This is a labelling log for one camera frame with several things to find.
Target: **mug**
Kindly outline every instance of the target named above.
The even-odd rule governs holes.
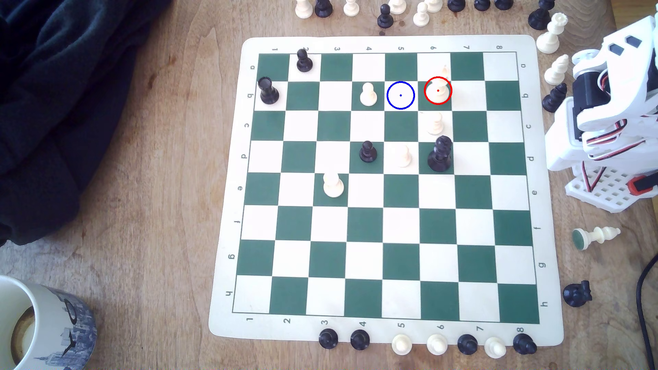
[[[0,370],[82,370],[96,337],[80,298],[0,275]]]

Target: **white robot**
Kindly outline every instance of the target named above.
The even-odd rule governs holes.
[[[567,195],[608,212],[658,194],[658,68],[655,16],[572,57],[573,97],[546,133],[551,171],[571,167]]]

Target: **chess mat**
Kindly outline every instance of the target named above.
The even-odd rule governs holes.
[[[444,66],[453,93],[435,105],[424,86]],[[263,76],[275,104],[259,98]],[[525,332],[561,343],[539,81],[530,36],[247,40],[211,331],[317,340],[330,327],[342,342],[365,329],[372,342],[438,333],[506,345]],[[365,82],[378,96],[371,107],[359,99]],[[427,165],[437,111],[454,143],[441,173]],[[359,158],[365,140],[372,163]],[[340,197],[324,193],[326,172],[339,174]]]

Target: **black cable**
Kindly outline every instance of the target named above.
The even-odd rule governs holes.
[[[651,352],[651,342],[649,342],[649,335],[647,333],[647,324],[644,322],[644,313],[642,312],[642,283],[647,277],[647,274],[651,268],[658,262],[658,254],[654,255],[647,267],[644,268],[640,279],[638,280],[638,288],[635,291],[635,300],[638,304],[638,317],[640,318],[640,329],[642,329],[642,338],[644,338],[644,346],[646,347],[647,352],[647,363],[649,363],[649,370],[655,370],[653,364],[653,353]]]

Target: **wood grain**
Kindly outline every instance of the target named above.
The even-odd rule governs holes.
[[[551,173],[561,284],[590,280],[594,301],[578,309],[564,305],[560,346],[533,356],[510,348],[493,360],[482,349],[464,356],[454,346],[439,357],[423,346],[397,356],[385,344],[326,351],[314,342],[235,340],[209,332],[241,44],[255,36],[378,35],[380,2],[359,3],[355,18],[334,1],[330,18],[301,20],[293,1],[175,1],[140,52],[123,118],[80,215],[44,240],[0,248],[0,273],[90,303],[99,324],[91,369],[645,368],[634,291],[657,249],[651,202],[617,215],[600,211],[565,195],[567,171]],[[480,13],[470,4],[459,14],[443,9],[424,28],[413,25],[416,4],[395,16],[386,35],[540,34],[526,23],[536,0],[517,0],[507,12]],[[600,47],[615,29],[607,0],[560,0],[555,10],[569,14],[570,22],[559,52],[540,55],[542,72],[562,53]],[[542,93],[548,91],[543,85]],[[544,119],[548,128],[551,115]],[[576,251],[571,230],[595,226],[621,227],[622,234]],[[652,337],[657,278],[652,272],[644,288]]]

